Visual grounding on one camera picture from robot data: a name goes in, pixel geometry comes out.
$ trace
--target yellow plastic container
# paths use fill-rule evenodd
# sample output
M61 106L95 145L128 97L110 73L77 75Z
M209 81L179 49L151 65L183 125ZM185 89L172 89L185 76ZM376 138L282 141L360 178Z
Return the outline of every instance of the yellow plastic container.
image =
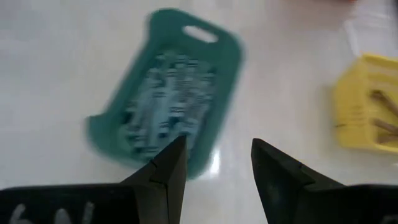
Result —
M333 90L335 132L343 147L398 153L398 141L379 144L386 131L372 125L373 118L398 126L398 118L370 99L372 90L382 90L398 104L398 61L365 54L342 75Z

